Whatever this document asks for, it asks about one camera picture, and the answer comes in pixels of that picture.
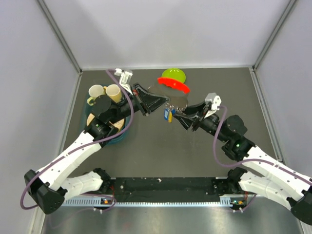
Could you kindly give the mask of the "blue key tag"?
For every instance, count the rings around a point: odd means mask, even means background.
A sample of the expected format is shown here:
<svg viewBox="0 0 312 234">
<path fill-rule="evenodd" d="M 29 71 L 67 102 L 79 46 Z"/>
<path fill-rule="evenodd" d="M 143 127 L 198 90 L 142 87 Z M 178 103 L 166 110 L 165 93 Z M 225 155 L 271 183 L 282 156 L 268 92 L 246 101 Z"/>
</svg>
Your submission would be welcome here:
<svg viewBox="0 0 312 234">
<path fill-rule="evenodd" d="M 169 113 L 170 111 L 172 112 L 172 115 L 174 115 L 175 112 L 176 112 L 175 109 L 165 109 L 165 110 L 164 110 L 164 119 L 165 119 L 166 121 L 168 121 L 168 113 Z"/>
</svg>

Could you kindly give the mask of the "red-handled metal key holder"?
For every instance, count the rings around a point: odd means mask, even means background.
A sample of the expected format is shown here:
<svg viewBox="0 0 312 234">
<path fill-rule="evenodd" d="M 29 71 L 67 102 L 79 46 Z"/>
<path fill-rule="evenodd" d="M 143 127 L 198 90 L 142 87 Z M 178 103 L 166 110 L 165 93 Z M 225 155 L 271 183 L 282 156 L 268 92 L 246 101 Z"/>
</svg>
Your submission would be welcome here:
<svg viewBox="0 0 312 234">
<path fill-rule="evenodd" d="M 148 88 L 153 94 L 166 96 L 169 101 L 166 105 L 176 111 L 183 111 L 188 106 L 188 95 L 191 91 L 189 86 L 174 78 L 159 77 L 156 82 Z"/>
</svg>

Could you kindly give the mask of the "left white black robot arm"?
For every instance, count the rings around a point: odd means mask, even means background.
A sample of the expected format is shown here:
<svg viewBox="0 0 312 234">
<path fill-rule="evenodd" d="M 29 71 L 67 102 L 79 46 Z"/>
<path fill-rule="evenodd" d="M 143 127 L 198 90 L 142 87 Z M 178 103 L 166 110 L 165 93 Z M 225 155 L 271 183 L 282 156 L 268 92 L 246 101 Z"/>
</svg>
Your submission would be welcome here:
<svg viewBox="0 0 312 234">
<path fill-rule="evenodd" d="M 141 111 L 148 115 L 170 98 L 155 91 L 145 90 L 138 83 L 131 92 L 120 85 L 111 85 L 96 95 L 91 109 L 93 119 L 74 142 L 48 165 L 24 175 L 26 188 L 23 195 L 29 194 L 44 214 L 49 215 L 61 207 L 64 201 L 84 193 L 109 191 L 111 182 L 103 169 L 70 178 L 69 175 L 91 155 L 101 150 L 111 140 L 122 135 L 129 125 L 119 130 L 114 124 L 122 119 L 133 121 L 134 113 Z"/>
</svg>

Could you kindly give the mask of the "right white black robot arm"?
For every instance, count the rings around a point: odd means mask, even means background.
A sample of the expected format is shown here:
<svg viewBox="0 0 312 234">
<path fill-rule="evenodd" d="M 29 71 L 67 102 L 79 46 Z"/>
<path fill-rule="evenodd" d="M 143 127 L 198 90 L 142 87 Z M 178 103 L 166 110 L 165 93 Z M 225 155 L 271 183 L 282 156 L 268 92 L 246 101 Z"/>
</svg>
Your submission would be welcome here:
<svg viewBox="0 0 312 234">
<path fill-rule="evenodd" d="M 227 117 L 205 116 L 209 104 L 195 105 L 173 117 L 185 129 L 201 128 L 213 135 L 213 155 L 222 167 L 232 168 L 236 175 L 228 176 L 228 188 L 233 193 L 241 190 L 270 199 L 289 210 L 301 222 L 312 223 L 312 178 L 301 174 L 269 156 L 244 135 L 247 128 L 238 115 Z"/>
</svg>

